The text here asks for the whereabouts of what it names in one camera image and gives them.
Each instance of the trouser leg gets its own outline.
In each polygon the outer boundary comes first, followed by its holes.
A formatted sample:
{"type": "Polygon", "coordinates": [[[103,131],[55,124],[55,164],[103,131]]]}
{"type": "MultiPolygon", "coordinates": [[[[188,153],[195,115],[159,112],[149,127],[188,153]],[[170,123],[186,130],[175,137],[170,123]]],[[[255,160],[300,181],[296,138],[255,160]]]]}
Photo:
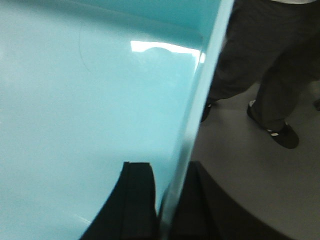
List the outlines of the trouser leg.
{"type": "Polygon", "coordinates": [[[235,96],[262,79],[294,44],[302,6],[270,0],[236,0],[208,95],[219,100],[235,96]]]}
{"type": "Polygon", "coordinates": [[[295,109],[301,92],[320,80],[319,33],[285,52],[265,74],[252,114],[265,128],[279,131],[295,109]]]}

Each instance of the person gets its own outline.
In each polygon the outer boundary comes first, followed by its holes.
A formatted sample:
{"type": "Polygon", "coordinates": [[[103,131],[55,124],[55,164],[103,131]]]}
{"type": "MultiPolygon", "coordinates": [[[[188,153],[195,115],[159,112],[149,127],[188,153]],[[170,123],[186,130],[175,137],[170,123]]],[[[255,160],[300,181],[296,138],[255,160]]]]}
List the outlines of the person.
{"type": "Polygon", "coordinates": [[[299,137],[285,121],[320,79],[320,0],[235,0],[201,121],[212,103],[261,81],[247,114],[280,145],[299,137]]]}

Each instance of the shoe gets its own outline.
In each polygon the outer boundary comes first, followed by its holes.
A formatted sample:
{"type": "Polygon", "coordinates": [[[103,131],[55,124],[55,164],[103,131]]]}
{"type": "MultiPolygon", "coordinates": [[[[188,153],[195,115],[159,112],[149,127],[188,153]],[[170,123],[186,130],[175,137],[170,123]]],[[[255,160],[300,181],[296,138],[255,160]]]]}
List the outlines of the shoe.
{"type": "Polygon", "coordinates": [[[264,128],[260,123],[254,118],[251,113],[251,107],[254,105],[256,100],[253,100],[249,103],[247,108],[247,115],[254,120],[261,128],[265,129],[274,141],[276,141],[281,146],[287,149],[295,149],[299,145],[299,137],[292,127],[284,122],[284,126],[280,131],[273,131],[267,128],[264,128]]]}
{"type": "Polygon", "coordinates": [[[210,110],[211,110],[211,103],[206,103],[204,105],[204,109],[203,109],[203,113],[202,113],[202,117],[201,117],[201,123],[204,122],[207,117],[209,116],[210,110]]]}

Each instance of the reflective surface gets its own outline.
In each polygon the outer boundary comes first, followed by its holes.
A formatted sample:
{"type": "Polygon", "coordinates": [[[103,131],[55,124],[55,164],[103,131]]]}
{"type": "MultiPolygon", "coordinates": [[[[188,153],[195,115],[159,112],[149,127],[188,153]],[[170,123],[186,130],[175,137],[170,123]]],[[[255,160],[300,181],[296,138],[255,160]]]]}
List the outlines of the reflective surface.
{"type": "Polygon", "coordinates": [[[0,239],[78,239],[125,161],[151,163],[158,210],[209,39],[72,1],[0,0],[0,32],[0,239]]]}

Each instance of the scratch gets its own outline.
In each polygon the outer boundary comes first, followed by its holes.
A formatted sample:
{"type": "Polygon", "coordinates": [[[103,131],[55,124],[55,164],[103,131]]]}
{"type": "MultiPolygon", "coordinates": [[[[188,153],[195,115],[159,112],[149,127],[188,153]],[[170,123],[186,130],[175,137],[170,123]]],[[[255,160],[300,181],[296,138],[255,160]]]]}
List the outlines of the scratch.
{"type": "Polygon", "coordinates": [[[86,65],[85,61],[84,61],[84,57],[82,55],[82,52],[81,52],[81,32],[82,32],[82,28],[84,26],[84,22],[81,23],[81,26],[80,26],[80,30],[79,30],[79,36],[78,36],[78,50],[79,50],[79,54],[80,54],[80,58],[81,58],[81,61],[82,61],[82,64],[84,65],[85,69],[91,73],[90,69],[88,68],[88,66],[86,65]]]}

